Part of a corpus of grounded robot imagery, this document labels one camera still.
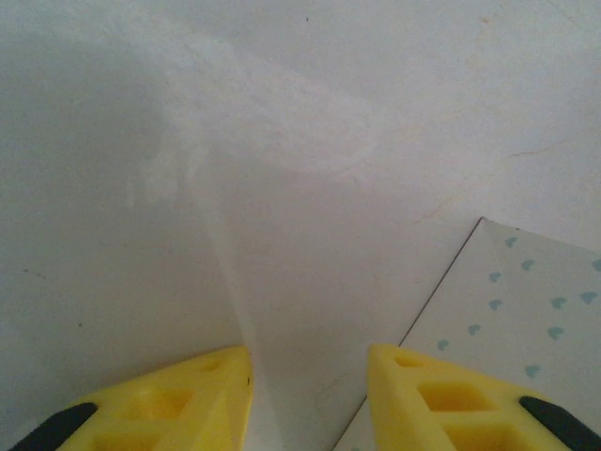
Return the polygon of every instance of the square hole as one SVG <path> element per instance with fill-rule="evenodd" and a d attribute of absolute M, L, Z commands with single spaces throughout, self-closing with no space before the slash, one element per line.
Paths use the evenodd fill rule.
<path fill-rule="evenodd" d="M 94 442 L 93 451 L 152 451 L 159 437 L 106 436 Z"/>
<path fill-rule="evenodd" d="M 482 393 L 465 382 L 427 382 L 417 387 L 432 412 L 492 411 Z"/>
<path fill-rule="evenodd" d="M 457 451 L 535 451 L 509 425 L 446 426 Z"/>
<path fill-rule="evenodd" d="M 133 397 L 125 417 L 129 420 L 177 418 L 192 394 L 189 390 L 146 390 Z"/>
<path fill-rule="evenodd" d="M 407 366 L 424 366 L 424 363 L 415 357 L 409 357 L 407 355 L 397 355 L 394 357 L 394 361 L 397 365 L 407 367 Z"/>

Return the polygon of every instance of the black rubber tip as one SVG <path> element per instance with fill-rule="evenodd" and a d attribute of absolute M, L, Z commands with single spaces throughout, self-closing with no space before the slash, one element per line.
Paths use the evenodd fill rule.
<path fill-rule="evenodd" d="M 563 407 L 537 397 L 521 397 L 519 404 L 572 451 L 601 450 L 601 437 Z"/>
<path fill-rule="evenodd" d="M 55 451 L 97 410 L 86 402 L 55 413 L 8 451 Z"/>

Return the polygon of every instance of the white floor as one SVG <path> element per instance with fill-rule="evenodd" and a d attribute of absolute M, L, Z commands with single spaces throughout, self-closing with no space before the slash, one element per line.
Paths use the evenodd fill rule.
<path fill-rule="evenodd" d="M 594 0 L 1 12 L 0 447 L 245 343 L 248 449 L 329 449 L 478 217 L 601 249 Z"/>

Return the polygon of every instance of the white paper with blue hearts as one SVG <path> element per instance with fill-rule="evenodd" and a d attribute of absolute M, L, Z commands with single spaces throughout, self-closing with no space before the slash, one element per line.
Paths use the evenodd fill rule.
<path fill-rule="evenodd" d="M 601 431 L 601 254 L 483 219 L 403 342 Z M 375 451 L 364 403 L 334 451 Z"/>

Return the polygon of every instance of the yellow plastic object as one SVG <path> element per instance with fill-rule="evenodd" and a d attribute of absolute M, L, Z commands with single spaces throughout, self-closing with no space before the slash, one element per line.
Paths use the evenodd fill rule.
<path fill-rule="evenodd" d="M 101 390 L 60 451 L 238 451 L 253 397 L 243 347 L 218 350 Z"/>
<path fill-rule="evenodd" d="M 378 451 L 565 451 L 518 403 L 524 387 L 392 345 L 369 351 Z"/>

